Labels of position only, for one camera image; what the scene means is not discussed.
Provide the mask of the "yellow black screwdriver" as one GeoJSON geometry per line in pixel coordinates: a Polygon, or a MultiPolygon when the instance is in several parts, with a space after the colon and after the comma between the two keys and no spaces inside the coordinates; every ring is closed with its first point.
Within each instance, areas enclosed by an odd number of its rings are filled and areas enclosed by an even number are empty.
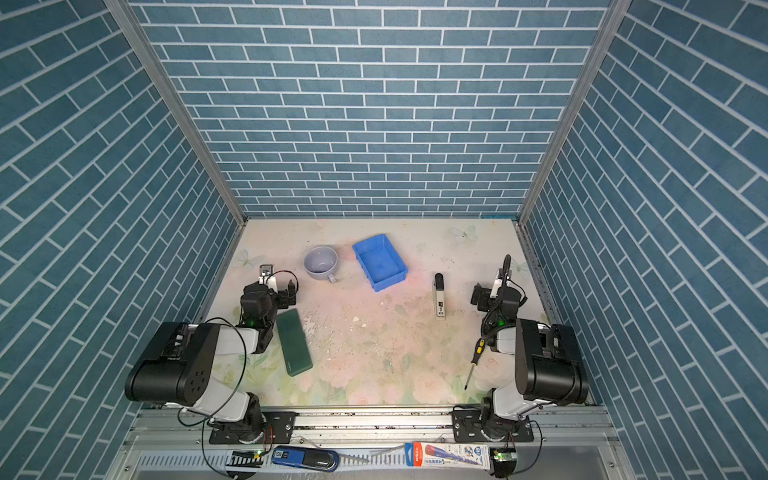
{"type": "Polygon", "coordinates": [[[486,346],[486,341],[485,341],[485,339],[483,337],[480,337],[476,341],[476,343],[474,345],[473,353],[472,353],[472,358],[471,358],[471,361],[470,361],[470,369],[469,369],[469,372],[468,372],[468,375],[467,375],[467,378],[466,378],[466,381],[465,381],[465,384],[464,384],[464,389],[465,390],[468,389],[468,386],[469,386],[470,380],[472,378],[473,372],[474,372],[475,368],[478,366],[478,363],[479,363],[479,361],[480,361],[480,359],[482,357],[482,354],[483,354],[483,352],[485,350],[485,346],[486,346]]]}

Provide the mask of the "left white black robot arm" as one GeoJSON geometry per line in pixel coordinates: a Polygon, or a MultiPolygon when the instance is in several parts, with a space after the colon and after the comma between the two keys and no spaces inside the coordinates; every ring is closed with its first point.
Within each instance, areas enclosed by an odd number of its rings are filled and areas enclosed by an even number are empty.
{"type": "Polygon", "coordinates": [[[296,304],[298,277],[287,271],[291,278],[279,289],[279,273],[271,264],[260,267],[234,322],[161,324],[128,374],[128,400],[187,408],[201,418],[186,426],[209,429],[202,436],[212,445],[288,443],[296,415],[264,412],[256,394],[240,389],[249,359],[265,353],[274,336],[277,313],[296,304]]]}

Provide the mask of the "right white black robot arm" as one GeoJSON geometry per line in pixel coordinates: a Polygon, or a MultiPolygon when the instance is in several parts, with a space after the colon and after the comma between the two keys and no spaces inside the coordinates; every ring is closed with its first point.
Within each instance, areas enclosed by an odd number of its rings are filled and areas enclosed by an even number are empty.
{"type": "Polygon", "coordinates": [[[480,432],[491,442],[512,440],[536,411],[585,403],[590,387],[572,327],[518,316],[527,294],[512,280],[511,263],[512,257],[506,255],[493,285],[476,284],[470,300],[484,314],[472,367],[486,349],[501,351],[501,333],[515,334],[514,381],[491,389],[480,406],[480,432]]]}

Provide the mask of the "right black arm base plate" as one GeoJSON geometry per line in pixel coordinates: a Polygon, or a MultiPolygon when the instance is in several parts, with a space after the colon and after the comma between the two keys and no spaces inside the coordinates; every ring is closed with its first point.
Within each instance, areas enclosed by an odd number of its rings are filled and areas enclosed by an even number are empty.
{"type": "Polygon", "coordinates": [[[534,440],[529,423],[508,420],[477,408],[454,409],[451,412],[456,443],[528,443],[534,440]]]}

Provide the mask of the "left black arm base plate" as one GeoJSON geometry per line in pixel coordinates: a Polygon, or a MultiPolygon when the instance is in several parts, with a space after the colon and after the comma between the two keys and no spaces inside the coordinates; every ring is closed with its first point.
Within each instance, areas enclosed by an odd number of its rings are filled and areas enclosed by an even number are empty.
{"type": "Polygon", "coordinates": [[[262,412],[246,415],[237,422],[210,423],[212,445],[287,444],[290,442],[296,414],[289,411],[262,412]]]}

